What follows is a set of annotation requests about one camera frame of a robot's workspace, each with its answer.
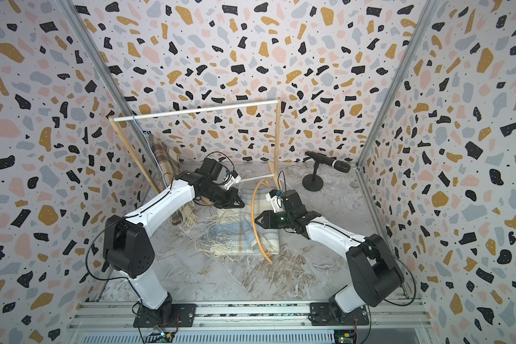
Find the wooden clothes hanger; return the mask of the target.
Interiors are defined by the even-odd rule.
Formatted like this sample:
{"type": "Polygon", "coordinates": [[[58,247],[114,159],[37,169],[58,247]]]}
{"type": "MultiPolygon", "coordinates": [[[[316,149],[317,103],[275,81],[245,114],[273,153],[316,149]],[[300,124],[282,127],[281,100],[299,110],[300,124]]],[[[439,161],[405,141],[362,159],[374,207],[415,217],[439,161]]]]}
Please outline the wooden clothes hanger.
{"type": "Polygon", "coordinates": [[[271,252],[269,251],[268,248],[264,248],[264,246],[262,245],[262,241],[260,239],[260,234],[259,234],[259,231],[257,229],[257,227],[259,226],[259,224],[257,223],[257,221],[260,221],[262,219],[262,215],[261,214],[256,214],[255,213],[255,205],[257,204],[257,194],[258,194],[258,191],[260,189],[261,186],[266,186],[266,187],[269,187],[270,184],[269,184],[269,181],[268,179],[262,179],[255,187],[254,191],[253,191],[253,195],[252,195],[252,199],[251,199],[251,204],[250,204],[250,211],[251,211],[251,214],[252,215],[255,215],[255,218],[253,219],[253,222],[252,222],[252,230],[254,232],[254,235],[255,235],[255,239],[256,239],[256,244],[263,256],[263,258],[265,258],[265,260],[270,264],[272,265],[272,259],[269,257],[271,255],[271,252]]]}

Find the blue plaid fringed scarf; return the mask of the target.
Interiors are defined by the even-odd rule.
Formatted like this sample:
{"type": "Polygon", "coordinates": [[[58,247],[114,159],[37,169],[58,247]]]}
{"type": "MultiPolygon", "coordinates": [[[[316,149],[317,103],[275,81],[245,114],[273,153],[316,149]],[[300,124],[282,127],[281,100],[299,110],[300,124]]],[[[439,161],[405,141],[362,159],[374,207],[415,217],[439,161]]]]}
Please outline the blue plaid fringed scarf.
{"type": "Polygon", "coordinates": [[[215,257],[237,255],[271,255],[280,253],[279,231],[253,225],[263,211],[271,210],[267,200],[271,188],[241,191],[245,203],[242,209],[217,209],[204,227],[204,234],[196,240],[196,249],[215,257]]]}

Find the light blue wire hanger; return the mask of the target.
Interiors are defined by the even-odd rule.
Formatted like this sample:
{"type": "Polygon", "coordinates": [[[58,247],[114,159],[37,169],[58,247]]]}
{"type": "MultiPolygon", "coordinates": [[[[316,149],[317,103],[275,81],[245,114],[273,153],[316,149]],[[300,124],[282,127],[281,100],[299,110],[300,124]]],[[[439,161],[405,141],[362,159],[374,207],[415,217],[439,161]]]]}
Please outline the light blue wire hanger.
{"type": "Polygon", "coordinates": [[[149,138],[148,138],[148,134],[147,134],[147,133],[142,129],[142,127],[140,126],[140,124],[139,124],[138,120],[136,120],[136,118],[135,118],[134,114],[133,114],[133,116],[132,116],[132,122],[134,123],[134,125],[135,125],[135,126],[136,126],[136,128],[138,129],[139,133],[143,136],[143,139],[144,139],[144,140],[145,140],[145,142],[146,142],[146,146],[147,146],[147,148],[148,148],[149,152],[151,153],[151,157],[152,157],[152,159],[153,159],[153,162],[155,163],[156,168],[157,168],[157,170],[158,170],[158,172],[159,172],[159,176],[160,176],[160,178],[161,178],[161,180],[162,180],[162,182],[163,182],[163,185],[166,185],[166,182],[165,182],[165,179],[164,179],[164,175],[163,175],[163,171],[162,171],[162,169],[160,168],[160,166],[159,166],[159,162],[158,162],[158,160],[157,160],[156,156],[154,155],[154,153],[153,153],[153,151],[152,151],[151,142],[150,142],[150,140],[149,140],[149,138]]]}

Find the brown plaid fringed scarf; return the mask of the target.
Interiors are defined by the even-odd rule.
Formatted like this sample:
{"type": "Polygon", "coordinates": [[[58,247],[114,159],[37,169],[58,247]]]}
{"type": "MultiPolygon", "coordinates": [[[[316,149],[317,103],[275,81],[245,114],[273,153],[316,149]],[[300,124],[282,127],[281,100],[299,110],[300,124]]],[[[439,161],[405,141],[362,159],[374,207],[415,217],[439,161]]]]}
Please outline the brown plaid fringed scarf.
{"type": "MultiPolygon", "coordinates": [[[[154,158],[157,160],[161,173],[163,174],[166,186],[169,186],[173,181],[174,176],[181,173],[181,165],[178,154],[169,148],[158,137],[150,134],[149,137],[150,149],[154,158]]],[[[195,203],[193,201],[183,205],[171,218],[172,225],[183,227],[184,231],[194,228],[198,217],[194,213],[195,203]]]]}

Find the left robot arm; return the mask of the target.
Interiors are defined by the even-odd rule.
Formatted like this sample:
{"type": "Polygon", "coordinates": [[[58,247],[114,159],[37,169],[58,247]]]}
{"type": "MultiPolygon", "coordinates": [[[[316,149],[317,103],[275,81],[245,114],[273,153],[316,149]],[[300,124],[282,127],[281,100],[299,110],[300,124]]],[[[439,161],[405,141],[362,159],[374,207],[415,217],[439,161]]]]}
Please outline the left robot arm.
{"type": "Polygon", "coordinates": [[[159,227],[195,198],[208,199],[218,209],[242,209],[236,185],[241,178],[215,159],[206,158],[195,171],[182,171],[171,185],[148,203],[124,216],[112,216],[104,233],[103,257],[138,296],[134,328],[177,327],[172,296],[159,279],[152,239],[159,227]]]}

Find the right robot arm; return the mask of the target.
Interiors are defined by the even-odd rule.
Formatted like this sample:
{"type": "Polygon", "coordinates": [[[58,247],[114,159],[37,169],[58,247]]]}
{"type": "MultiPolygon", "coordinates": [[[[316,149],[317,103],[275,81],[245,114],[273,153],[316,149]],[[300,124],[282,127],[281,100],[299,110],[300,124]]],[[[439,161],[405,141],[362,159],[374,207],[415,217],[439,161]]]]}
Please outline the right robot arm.
{"type": "Polygon", "coordinates": [[[342,325],[351,313],[364,306],[375,307],[405,282],[404,273],[381,236],[354,234],[306,209],[295,190],[266,194],[272,205],[254,223],[264,229],[292,229],[306,239],[319,242],[348,263],[351,283],[329,298],[310,307],[313,325],[342,325]]]}

